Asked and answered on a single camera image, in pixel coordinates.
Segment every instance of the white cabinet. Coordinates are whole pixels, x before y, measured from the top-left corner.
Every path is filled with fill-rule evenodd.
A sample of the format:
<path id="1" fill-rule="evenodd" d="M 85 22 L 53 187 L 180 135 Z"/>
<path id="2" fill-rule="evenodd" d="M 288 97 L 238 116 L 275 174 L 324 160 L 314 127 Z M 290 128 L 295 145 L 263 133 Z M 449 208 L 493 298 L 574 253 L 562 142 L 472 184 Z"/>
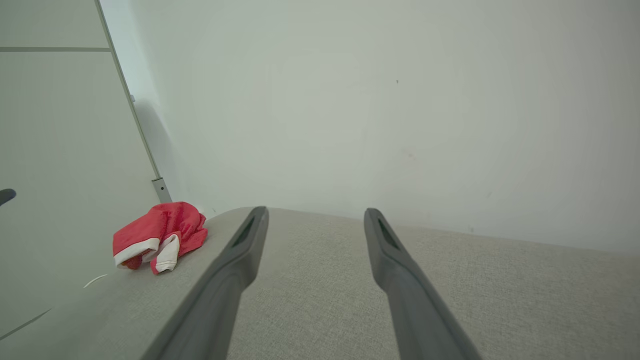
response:
<path id="1" fill-rule="evenodd" d="M 0 34 L 0 47 L 108 46 L 93 1 L 3 2 Z M 113 233 L 158 203 L 110 52 L 4 50 L 0 189 L 17 196 L 0 206 L 0 336 L 115 271 Z"/>

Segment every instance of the red fabric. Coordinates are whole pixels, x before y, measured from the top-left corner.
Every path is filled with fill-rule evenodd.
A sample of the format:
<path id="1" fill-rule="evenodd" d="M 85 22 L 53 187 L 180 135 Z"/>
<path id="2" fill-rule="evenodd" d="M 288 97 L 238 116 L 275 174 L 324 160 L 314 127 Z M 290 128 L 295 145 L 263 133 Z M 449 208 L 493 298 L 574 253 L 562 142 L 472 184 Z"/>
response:
<path id="1" fill-rule="evenodd" d="M 113 255 L 116 256 L 127 247 L 150 238 L 158 238 L 162 244 L 165 239 L 176 234 L 180 241 L 178 257 L 181 257 L 204 243 L 208 233 L 208 230 L 202 227 L 205 220 L 204 215 L 187 202 L 156 205 L 146 215 L 113 235 Z M 143 251 L 126 259 L 122 265 L 130 269 L 139 268 L 142 264 L 142 256 L 149 251 Z"/>

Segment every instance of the gray fabric sofa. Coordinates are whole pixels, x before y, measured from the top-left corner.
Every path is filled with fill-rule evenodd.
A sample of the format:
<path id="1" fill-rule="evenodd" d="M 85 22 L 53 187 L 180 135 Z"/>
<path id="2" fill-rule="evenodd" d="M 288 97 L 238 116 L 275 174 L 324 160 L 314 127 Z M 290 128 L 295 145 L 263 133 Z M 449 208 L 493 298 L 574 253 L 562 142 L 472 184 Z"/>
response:
<path id="1" fill-rule="evenodd" d="M 173 272 L 115 270 L 0 341 L 2 359 L 138 359 L 250 208 Z M 362 220 L 269 209 L 229 359 L 397 359 Z M 394 225 L 483 358 L 640 359 L 640 258 Z"/>

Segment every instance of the white wall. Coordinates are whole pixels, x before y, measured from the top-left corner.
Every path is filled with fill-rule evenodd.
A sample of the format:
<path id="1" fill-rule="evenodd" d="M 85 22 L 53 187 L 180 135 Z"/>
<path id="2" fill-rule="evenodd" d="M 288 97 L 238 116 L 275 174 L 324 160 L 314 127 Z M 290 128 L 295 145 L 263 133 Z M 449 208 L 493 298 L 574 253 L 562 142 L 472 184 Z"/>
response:
<path id="1" fill-rule="evenodd" d="M 127 8 L 174 200 L 640 252 L 637 1 Z"/>

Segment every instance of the white fur trim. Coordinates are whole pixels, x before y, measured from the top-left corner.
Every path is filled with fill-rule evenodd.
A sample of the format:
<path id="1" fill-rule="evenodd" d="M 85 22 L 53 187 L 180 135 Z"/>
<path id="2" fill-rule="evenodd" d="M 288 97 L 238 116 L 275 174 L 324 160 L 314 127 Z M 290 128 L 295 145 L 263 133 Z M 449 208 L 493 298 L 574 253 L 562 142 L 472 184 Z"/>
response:
<path id="1" fill-rule="evenodd" d="M 121 264 L 124 261 L 131 259 L 134 256 L 140 255 L 147 250 L 153 250 L 152 252 L 155 253 L 159 245 L 160 245 L 159 238 L 149 238 L 149 239 L 146 239 L 145 241 L 141 241 L 139 243 L 129 245 L 123 251 L 120 251 L 118 254 L 115 254 L 115 256 L 113 256 L 113 259 L 116 261 L 117 267 L 122 267 Z"/>
<path id="2" fill-rule="evenodd" d="M 180 239 L 176 234 L 169 236 L 163 241 L 158 256 L 156 257 L 156 271 L 173 270 L 178 262 L 178 251 L 180 250 Z"/>

